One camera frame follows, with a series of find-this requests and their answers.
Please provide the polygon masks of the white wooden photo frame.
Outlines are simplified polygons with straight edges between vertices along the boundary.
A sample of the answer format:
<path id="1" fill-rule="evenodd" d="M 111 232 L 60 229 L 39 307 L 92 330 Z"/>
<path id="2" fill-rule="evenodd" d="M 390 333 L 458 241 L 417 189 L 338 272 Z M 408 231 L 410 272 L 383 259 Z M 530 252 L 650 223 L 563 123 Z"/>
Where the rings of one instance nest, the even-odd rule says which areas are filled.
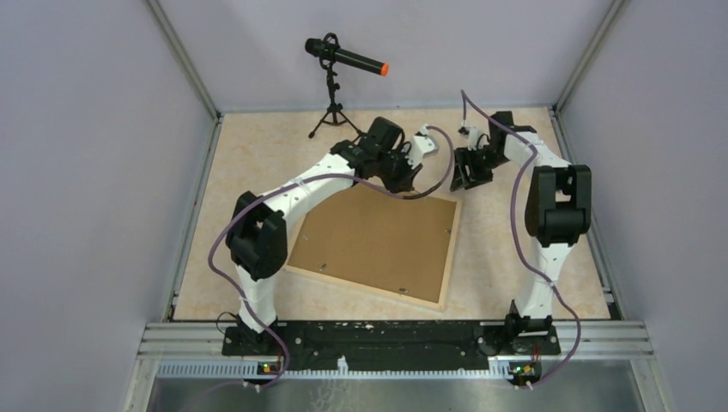
<path id="1" fill-rule="evenodd" d="M 299 220 L 284 268 L 441 312 L 461 209 L 459 199 L 444 194 L 399 200 L 357 185 Z"/>

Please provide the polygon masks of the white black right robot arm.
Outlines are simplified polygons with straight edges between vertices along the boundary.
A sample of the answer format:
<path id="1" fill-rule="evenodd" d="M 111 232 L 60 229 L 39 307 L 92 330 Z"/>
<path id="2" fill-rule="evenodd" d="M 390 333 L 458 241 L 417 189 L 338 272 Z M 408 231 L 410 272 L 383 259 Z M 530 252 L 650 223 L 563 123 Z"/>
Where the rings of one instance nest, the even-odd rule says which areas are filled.
<path id="1" fill-rule="evenodd" d="M 467 140 L 454 151 L 451 191 L 489 183 L 494 170 L 508 162 L 519 166 L 516 180 L 530 179 L 524 210 L 534 260 L 525 262 L 531 281 L 513 300 L 500 341 L 525 354 L 551 329 L 553 300 L 563 264 L 591 226 L 592 172 L 553 152 L 528 125 L 516 125 L 511 112 L 496 112 L 482 130 L 463 120 L 458 129 Z"/>

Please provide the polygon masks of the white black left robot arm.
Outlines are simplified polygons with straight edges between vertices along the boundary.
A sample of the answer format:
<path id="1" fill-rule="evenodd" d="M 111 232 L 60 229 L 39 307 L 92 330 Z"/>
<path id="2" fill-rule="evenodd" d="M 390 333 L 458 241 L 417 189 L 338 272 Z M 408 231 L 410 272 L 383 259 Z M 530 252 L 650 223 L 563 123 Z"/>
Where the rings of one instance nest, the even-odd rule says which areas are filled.
<path id="1" fill-rule="evenodd" d="M 413 189 L 425 158 L 439 146 L 426 133 L 411 139 L 392 121 L 377 117 L 355 140 L 337 142 L 315 165 L 278 189 L 239 196 L 235 224 L 226 233 L 244 292 L 239 312 L 246 328 L 243 344 L 254 354 L 266 354 L 275 344 L 270 326 L 276 320 L 274 276 L 288 259 L 288 236 L 297 222 L 324 200 L 372 177 L 386 191 L 399 195 Z"/>

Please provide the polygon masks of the black tripod microphone stand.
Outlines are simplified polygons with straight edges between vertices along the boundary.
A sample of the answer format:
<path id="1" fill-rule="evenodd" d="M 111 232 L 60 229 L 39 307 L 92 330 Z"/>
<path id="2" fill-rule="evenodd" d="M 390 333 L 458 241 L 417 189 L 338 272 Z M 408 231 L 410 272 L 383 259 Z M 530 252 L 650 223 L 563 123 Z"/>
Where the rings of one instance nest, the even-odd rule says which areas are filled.
<path id="1" fill-rule="evenodd" d="M 336 91 L 341 87 L 335 80 L 338 74 L 333 69 L 336 62 L 333 53 L 339 46 L 338 37 L 334 33 L 327 33 L 322 39 L 308 39 L 306 41 L 306 51 L 313 51 L 314 56 L 318 58 L 319 66 L 326 71 L 326 87 L 329 96 L 329 105 L 326 108 L 325 114 L 308 134 L 309 138 L 314 138 L 322 124 L 330 126 L 348 124 L 356 132 L 357 138 L 355 140 L 358 140 L 363 135 L 363 131 L 343 113 L 343 105 L 336 101 Z"/>

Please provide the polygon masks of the black microphone orange tip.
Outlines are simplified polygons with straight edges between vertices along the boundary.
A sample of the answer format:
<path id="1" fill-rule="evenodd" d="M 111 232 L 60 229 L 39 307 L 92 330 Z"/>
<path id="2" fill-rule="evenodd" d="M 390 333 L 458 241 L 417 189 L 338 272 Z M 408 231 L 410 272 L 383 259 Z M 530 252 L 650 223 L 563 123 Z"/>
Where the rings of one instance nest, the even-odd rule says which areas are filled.
<path id="1" fill-rule="evenodd" d="M 345 64 L 379 76 L 386 76 L 388 74 L 389 65 L 387 63 L 346 51 L 341 46 L 323 41 L 322 39 L 307 39 L 305 50 L 312 56 L 323 61 Z"/>

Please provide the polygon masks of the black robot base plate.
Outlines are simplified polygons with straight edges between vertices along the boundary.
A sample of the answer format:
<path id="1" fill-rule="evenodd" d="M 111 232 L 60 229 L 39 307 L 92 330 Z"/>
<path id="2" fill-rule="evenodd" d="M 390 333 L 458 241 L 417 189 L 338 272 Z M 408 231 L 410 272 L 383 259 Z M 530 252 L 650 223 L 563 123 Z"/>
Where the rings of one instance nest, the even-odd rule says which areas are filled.
<path id="1" fill-rule="evenodd" d="M 270 358 L 290 372 L 328 371 L 345 360 L 354 372 L 485 370 L 499 355 L 561 354 L 552 324 L 546 336 L 501 342 L 505 321 L 278 321 L 271 333 L 253 335 L 244 325 L 225 330 L 225 356 Z"/>

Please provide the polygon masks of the aluminium rail front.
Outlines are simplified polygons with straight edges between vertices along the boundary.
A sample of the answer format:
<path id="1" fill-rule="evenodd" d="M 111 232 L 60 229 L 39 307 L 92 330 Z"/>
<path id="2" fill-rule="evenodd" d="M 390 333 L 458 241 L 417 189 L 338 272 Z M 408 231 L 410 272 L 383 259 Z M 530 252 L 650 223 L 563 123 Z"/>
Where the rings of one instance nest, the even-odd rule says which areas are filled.
<path id="1" fill-rule="evenodd" d="M 634 321 L 557 321 L 514 333 L 501 322 L 283 321 L 247 338 L 234 324 L 149 324 L 138 356 L 162 377 L 245 379 L 510 379 L 551 363 L 648 359 Z"/>

